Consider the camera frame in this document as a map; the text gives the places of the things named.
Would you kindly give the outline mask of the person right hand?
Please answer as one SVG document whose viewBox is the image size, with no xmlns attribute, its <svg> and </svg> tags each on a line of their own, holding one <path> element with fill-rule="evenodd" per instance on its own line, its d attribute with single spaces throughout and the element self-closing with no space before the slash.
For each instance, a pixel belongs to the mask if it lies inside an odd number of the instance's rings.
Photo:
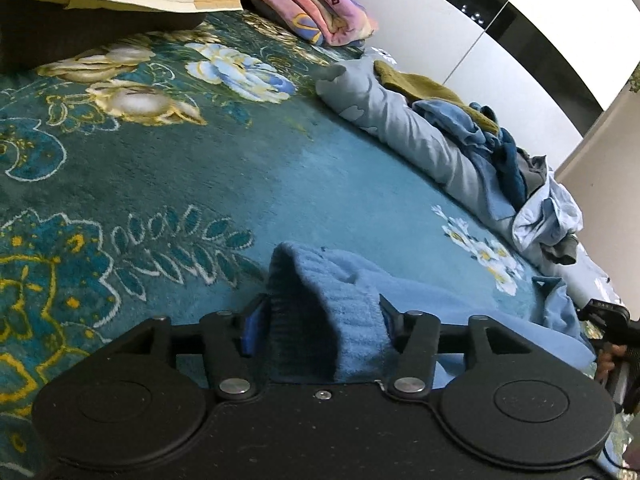
<svg viewBox="0 0 640 480">
<path fill-rule="evenodd" d="M 597 357 L 597 371 L 594 379 L 603 384 L 608 379 L 608 374 L 615 370 L 615 360 L 623 358 L 626 354 L 627 347 L 618 344 L 610 344 L 607 342 L 599 351 Z"/>
</svg>

